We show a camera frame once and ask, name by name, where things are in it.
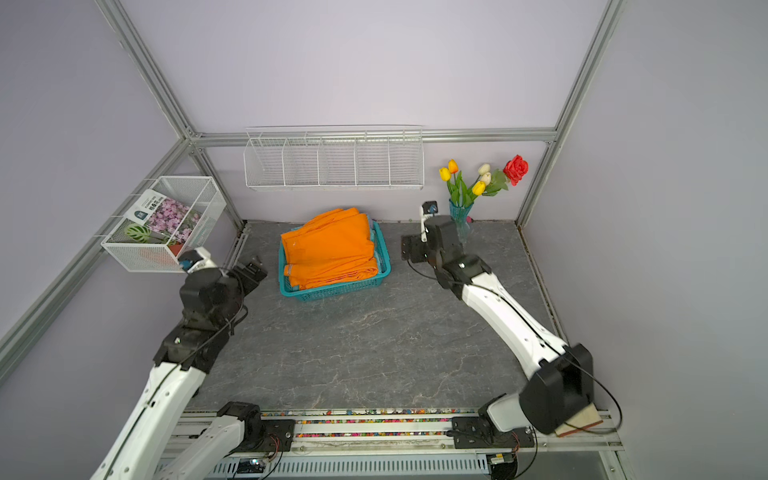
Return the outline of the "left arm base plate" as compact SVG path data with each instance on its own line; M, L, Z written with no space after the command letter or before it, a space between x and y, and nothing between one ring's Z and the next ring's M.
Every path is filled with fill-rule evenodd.
M250 419L245 422L245 433L238 452L289 452L294 440L296 422L292 419Z

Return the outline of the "orange pants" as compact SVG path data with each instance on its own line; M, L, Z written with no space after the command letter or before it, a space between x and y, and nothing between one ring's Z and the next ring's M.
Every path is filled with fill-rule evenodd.
M367 214L335 209L281 235L283 274L293 290L368 280L379 273Z

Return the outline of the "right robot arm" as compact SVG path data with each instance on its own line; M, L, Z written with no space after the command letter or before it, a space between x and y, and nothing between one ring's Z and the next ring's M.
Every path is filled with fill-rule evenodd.
M529 314L479 256L464 251L454 220L424 215L420 233L401 239L406 262L427 263L440 286L478 313L515 355L527 383L480 409L499 433L531 426L552 434L578 429L580 414L594 406L593 357L588 349L550 332Z

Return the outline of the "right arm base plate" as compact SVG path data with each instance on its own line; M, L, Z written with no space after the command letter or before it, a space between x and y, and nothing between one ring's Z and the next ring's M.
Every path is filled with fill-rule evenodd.
M453 417L451 426L445 432L457 449L506 448L519 450L535 446L533 431L520 427L501 432L484 417Z

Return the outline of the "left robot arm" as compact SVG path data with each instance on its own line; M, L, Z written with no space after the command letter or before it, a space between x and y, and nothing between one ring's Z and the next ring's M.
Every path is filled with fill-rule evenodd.
M224 268L204 248L183 254L181 266L182 318L161 342L143 393L94 472L96 479L202 479L244 440L260 435L259 407L230 402L214 432L164 470L157 468L189 401L246 317L246 297L267 276L257 258Z

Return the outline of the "teal plastic basket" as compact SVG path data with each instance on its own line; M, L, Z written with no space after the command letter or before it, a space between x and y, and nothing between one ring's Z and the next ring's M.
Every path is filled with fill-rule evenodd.
M375 276L364 280L342 282L313 289L301 290L298 287L291 287L289 277L284 273L284 269L287 265L284 247L283 245L280 245L278 253L280 273L278 285L280 293L287 298L309 302L380 286L384 279L391 274L392 265L379 223L375 220L371 220L370 225L371 240L374 243L374 258L377 261L378 266L378 273Z

